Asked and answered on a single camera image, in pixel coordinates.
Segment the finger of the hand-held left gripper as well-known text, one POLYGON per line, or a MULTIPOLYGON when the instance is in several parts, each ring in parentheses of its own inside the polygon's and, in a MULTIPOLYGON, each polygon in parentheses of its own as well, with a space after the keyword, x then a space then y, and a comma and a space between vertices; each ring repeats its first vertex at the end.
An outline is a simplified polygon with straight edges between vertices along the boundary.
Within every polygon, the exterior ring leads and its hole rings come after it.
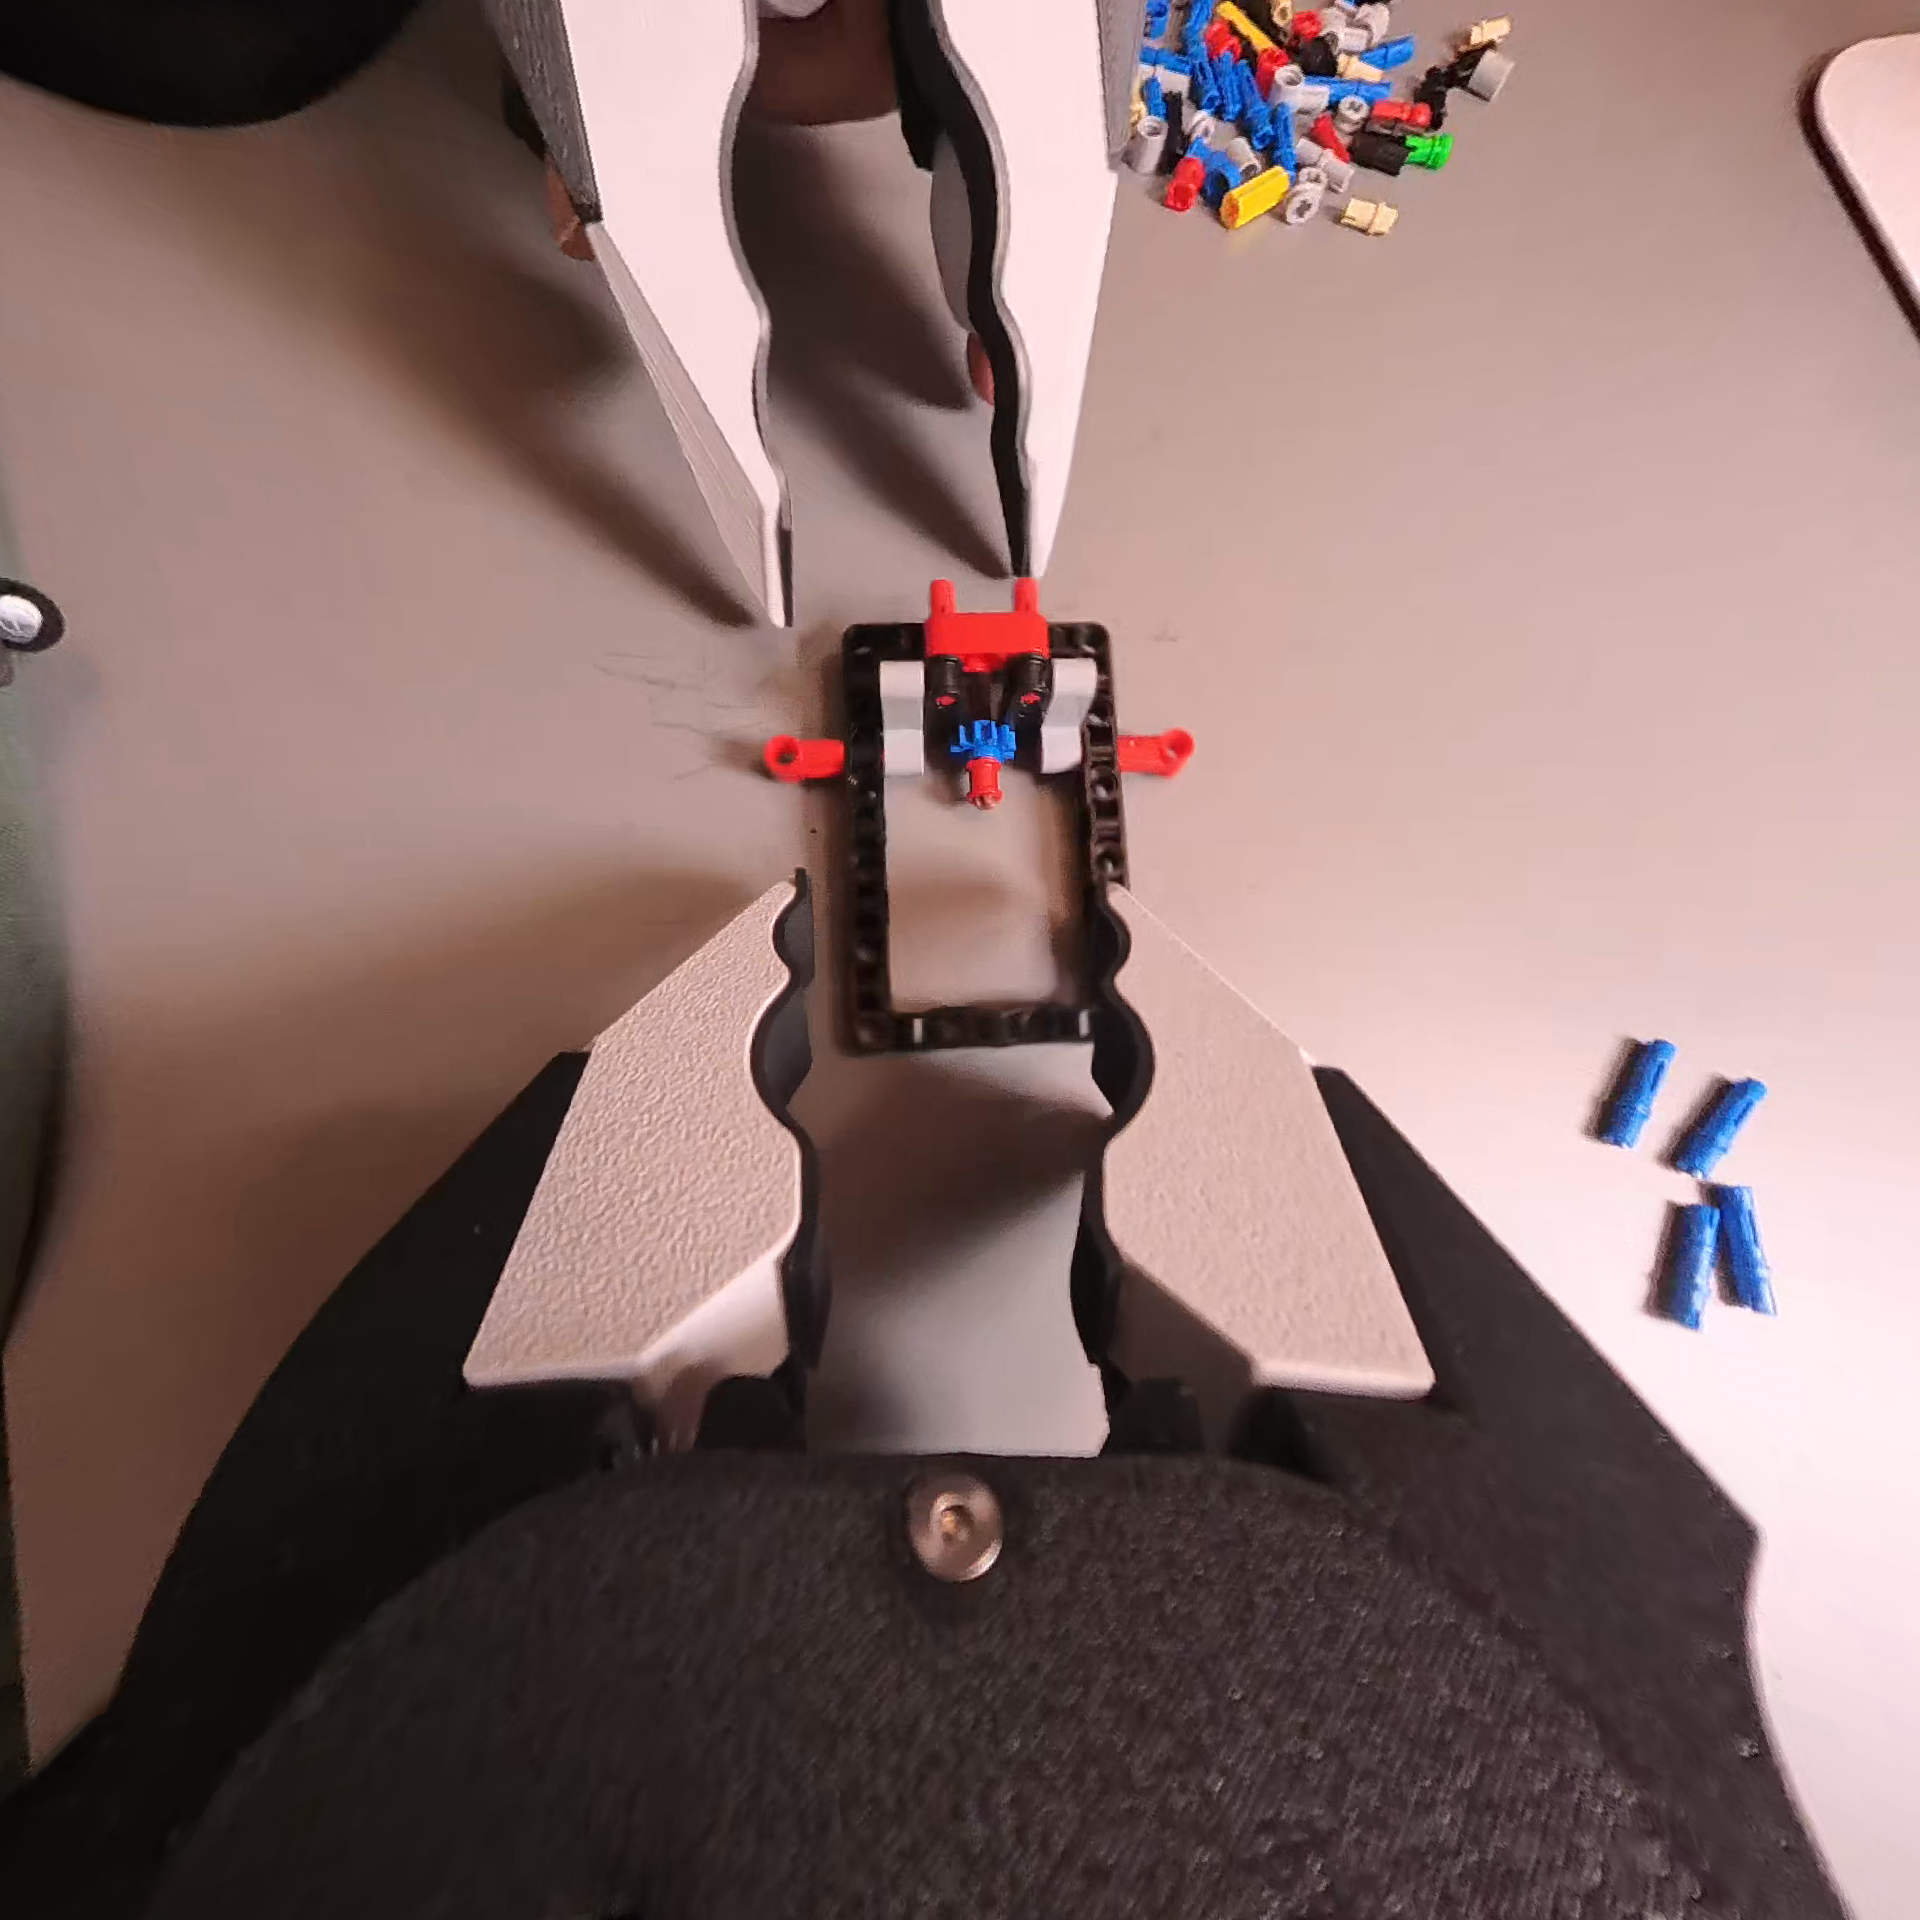
POLYGON ((757 7, 500 4, 500 53, 710 525, 787 628, 790 511, 762 424, 769 321, 730 209, 757 7))
POLYGON ((1015 575, 1049 569, 1121 160, 1121 4, 899 4, 899 109, 1015 575))

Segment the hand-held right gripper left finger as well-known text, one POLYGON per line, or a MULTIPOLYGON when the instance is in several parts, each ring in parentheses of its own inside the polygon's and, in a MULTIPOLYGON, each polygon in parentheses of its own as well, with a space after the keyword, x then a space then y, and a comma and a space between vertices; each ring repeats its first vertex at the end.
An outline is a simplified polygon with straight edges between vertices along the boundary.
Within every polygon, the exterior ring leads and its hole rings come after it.
POLYGON ((611 1384, 656 1444, 730 1397, 804 1406, 829 1316, 812 1067, 812 891, 779 880, 587 1049, 463 1360, 474 1390, 611 1384))

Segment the blue lego pin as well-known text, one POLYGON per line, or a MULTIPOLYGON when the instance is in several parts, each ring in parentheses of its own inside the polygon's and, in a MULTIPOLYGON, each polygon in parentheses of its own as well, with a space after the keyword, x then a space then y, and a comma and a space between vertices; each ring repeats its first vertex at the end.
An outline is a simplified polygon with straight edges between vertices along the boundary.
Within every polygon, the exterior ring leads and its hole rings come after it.
POLYGON ((1718 1287, 1720 1213, 1708 1198, 1671 1206, 1657 1236, 1648 1309, 1699 1332, 1718 1287))
POLYGON ((1713 1180, 1764 1096, 1764 1077, 1720 1077, 1671 1141, 1669 1168, 1695 1182, 1713 1180))
POLYGON ((1638 1147, 1655 1100, 1669 1080, 1675 1044, 1669 1040, 1630 1040, 1597 1095, 1590 1136, 1619 1151, 1638 1147))
POLYGON ((1726 1300, 1756 1316, 1777 1316, 1772 1270, 1767 1260, 1753 1188, 1718 1186, 1718 1260, 1726 1300))

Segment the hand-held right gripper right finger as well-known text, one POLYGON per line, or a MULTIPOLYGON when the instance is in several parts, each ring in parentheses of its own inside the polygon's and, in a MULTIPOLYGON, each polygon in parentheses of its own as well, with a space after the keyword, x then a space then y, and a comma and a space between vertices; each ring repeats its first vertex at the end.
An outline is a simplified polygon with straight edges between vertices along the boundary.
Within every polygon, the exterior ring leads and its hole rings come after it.
POLYGON ((1105 1124, 1075 1325, 1110 1444, 1236 1444, 1277 1396, 1423 1401, 1428 1346, 1300 1044, 1123 884, 1088 958, 1105 1124))

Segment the black knit cloth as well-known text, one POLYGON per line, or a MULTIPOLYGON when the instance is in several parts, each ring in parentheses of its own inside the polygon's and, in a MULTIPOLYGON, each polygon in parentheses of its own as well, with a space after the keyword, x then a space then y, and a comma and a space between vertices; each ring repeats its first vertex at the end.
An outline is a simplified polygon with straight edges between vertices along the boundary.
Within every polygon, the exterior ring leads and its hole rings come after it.
POLYGON ((418 4, 3 4, 3 77, 136 126, 270 126, 358 77, 418 4))

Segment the black lego frame assembly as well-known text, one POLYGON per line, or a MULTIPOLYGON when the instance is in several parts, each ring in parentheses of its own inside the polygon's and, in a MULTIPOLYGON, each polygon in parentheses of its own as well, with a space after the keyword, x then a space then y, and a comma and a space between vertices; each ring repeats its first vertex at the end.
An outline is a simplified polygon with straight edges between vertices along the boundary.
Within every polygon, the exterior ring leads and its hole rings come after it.
POLYGON ((762 764, 772 781, 831 783, 844 801, 850 1049, 879 1057, 1091 1043, 1121 959, 1110 904, 1129 881, 1123 781, 1175 778, 1193 735, 1123 732, 1105 628, 1049 621, 1026 575, 998 612, 966 612, 950 583, 930 583, 919 621, 850 628, 838 692, 838 735, 776 732, 762 764), (1064 1001, 904 1009, 892 987, 889 792, 944 781, 955 803, 989 812, 1011 772, 1067 797, 1085 984, 1064 1001))

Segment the pile of small lego pieces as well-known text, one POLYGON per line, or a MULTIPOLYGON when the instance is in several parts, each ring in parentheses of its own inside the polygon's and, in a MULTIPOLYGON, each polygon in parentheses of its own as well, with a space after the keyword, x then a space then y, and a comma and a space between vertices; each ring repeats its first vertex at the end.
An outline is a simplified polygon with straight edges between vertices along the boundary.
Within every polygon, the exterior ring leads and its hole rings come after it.
POLYGON ((1441 175, 1456 99, 1494 101, 1515 69, 1511 18, 1478 18, 1416 71, 1395 4, 1125 4, 1121 31, 1121 171, 1224 231, 1390 234, 1378 189, 1441 175))

